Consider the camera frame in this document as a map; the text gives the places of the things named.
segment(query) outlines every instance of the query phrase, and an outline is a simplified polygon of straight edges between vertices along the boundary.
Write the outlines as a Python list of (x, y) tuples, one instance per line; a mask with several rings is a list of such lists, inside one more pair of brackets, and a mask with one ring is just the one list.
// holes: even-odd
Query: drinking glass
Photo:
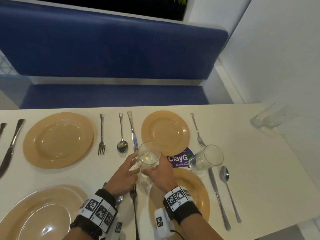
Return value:
[(160, 156), (161, 151), (153, 142), (145, 142), (139, 146), (137, 165), (140, 169), (154, 167)]
[(288, 104), (281, 109), (275, 106), (275, 104), (272, 104), (254, 116), (250, 120), (250, 123), (256, 129), (260, 129), (262, 126), (273, 129), (274, 127), (282, 125), (284, 122), (287, 122), (298, 116), (299, 114), (294, 112), (294, 110)]
[(223, 153), (216, 145), (207, 145), (189, 160), (189, 167), (194, 172), (201, 172), (223, 162)]

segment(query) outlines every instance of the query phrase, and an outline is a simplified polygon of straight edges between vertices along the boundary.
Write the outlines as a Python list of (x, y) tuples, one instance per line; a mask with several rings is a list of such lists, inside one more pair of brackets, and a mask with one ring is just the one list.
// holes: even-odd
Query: tabletop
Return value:
[[(219, 104), (148, 107), (108, 107), (41, 110), (2, 110), (0, 122), (8, 123), (0, 140), (0, 158), (3, 158), (18, 119), (26, 119), (18, 136), (16, 148), (6, 174), (0, 179), (0, 219), (24, 196), (35, 190), (59, 184), (80, 187), (88, 195), (102, 187), (128, 154), (133, 153), (131, 128), (127, 111), (131, 110), (138, 144), (141, 140), (143, 120), (152, 112), (168, 110), (177, 113), (190, 129), (189, 148), (193, 153), (201, 150), (190, 116), (194, 113), (199, 133), (206, 144), (217, 145), (224, 154), (229, 169), (230, 191), (242, 219), (236, 221), (226, 186), (219, 179), (219, 167), (213, 172), (223, 206), (231, 225), (226, 231), (218, 201), (208, 173), (200, 179), (210, 198), (210, 225), (224, 240), (252, 240), (295, 225), (320, 215), (320, 192), (287, 145), (276, 133), (270, 135), (254, 129), (250, 118), (263, 109), (261, 104)], [(22, 143), (28, 130), (40, 119), (59, 112), (74, 112), (87, 116), (95, 124), (95, 144), (83, 160), (62, 169), (36, 168), (25, 159)], [(119, 113), (123, 113), (123, 138), (129, 142), (126, 154), (117, 151), (121, 139)], [(98, 156), (100, 142), (100, 114), (104, 118), (106, 152)], [(137, 183), (137, 219), (140, 238), (159, 239), (152, 226), (148, 210), (148, 197), (152, 183), (140, 176)], [(123, 221), (120, 239), (134, 239), (134, 209), (129, 195), (119, 206), (119, 219)]]

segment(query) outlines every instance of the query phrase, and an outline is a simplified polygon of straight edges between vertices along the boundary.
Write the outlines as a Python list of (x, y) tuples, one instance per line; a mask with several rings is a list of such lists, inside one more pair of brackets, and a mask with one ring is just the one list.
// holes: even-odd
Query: person's left hand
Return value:
[(118, 168), (110, 180), (106, 183), (104, 189), (113, 195), (114, 198), (125, 195), (128, 193), (135, 182), (138, 180), (137, 173), (140, 169), (131, 170), (130, 168), (136, 164), (138, 151), (130, 154), (124, 163)]

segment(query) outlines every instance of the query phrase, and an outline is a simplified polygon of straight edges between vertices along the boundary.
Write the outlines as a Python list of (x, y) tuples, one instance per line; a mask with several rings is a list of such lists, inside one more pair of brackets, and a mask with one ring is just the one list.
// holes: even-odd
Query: blue leather cushion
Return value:
[(225, 30), (0, 0), (0, 50), (21, 75), (207, 79)]
[(20, 109), (209, 104), (201, 86), (30, 85)]

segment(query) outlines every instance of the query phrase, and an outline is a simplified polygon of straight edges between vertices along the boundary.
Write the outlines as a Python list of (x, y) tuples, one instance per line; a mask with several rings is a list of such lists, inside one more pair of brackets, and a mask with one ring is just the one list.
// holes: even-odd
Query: hand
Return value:
[(140, 172), (140, 169), (137, 168), (130, 171), (130, 168), (137, 162), (137, 159), (135, 158), (137, 155), (138, 151), (130, 154), (106, 183), (104, 189), (112, 194), (115, 199), (128, 193), (138, 180), (137, 173)]
[(141, 172), (148, 176), (165, 194), (178, 186), (174, 178), (174, 169), (167, 157), (162, 153), (159, 159), (159, 165), (153, 168), (142, 169)]

